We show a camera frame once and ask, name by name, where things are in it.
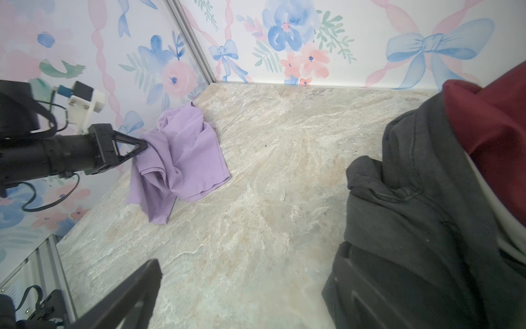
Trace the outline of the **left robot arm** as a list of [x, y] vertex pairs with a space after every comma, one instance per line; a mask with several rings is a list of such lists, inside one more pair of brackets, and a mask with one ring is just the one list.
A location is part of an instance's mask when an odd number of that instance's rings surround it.
[[37, 101], [28, 82], [1, 81], [1, 197], [22, 182], [78, 172], [95, 175], [139, 155], [147, 142], [113, 129], [109, 123], [90, 124], [104, 96], [76, 82], [65, 108], [67, 121], [80, 133], [60, 134], [51, 112], [52, 101]]

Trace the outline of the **purple cloth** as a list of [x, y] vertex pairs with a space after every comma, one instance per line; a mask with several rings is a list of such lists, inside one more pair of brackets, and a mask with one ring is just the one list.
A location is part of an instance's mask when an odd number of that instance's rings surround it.
[[147, 148], [132, 161], [127, 203], [151, 223], [166, 224], [177, 200], [200, 200], [231, 178], [214, 126], [192, 103], [164, 111], [142, 139]]

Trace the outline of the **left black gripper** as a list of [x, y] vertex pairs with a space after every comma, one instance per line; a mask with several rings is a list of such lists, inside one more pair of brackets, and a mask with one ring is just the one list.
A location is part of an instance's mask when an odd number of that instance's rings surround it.
[[24, 176], [48, 177], [83, 171], [99, 174], [124, 164], [144, 152], [148, 143], [112, 129], [93, 124], [85, 135], [57, 135], [32, 141], [24, 148]]

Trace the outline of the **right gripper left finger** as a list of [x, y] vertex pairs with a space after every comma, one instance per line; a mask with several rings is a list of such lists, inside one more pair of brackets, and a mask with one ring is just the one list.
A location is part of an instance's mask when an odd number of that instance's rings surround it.
[[160, 263], [150, 259], [69, 328], [148, 328], [160, 290]]

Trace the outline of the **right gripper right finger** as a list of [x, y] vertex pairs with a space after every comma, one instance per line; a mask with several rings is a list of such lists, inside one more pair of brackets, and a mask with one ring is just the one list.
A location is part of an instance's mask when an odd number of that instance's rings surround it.
[[389, 294], [374, 283], [349, 256], [351, 244], [338, 246], [322, 290], [336, 328], [410, 328]]

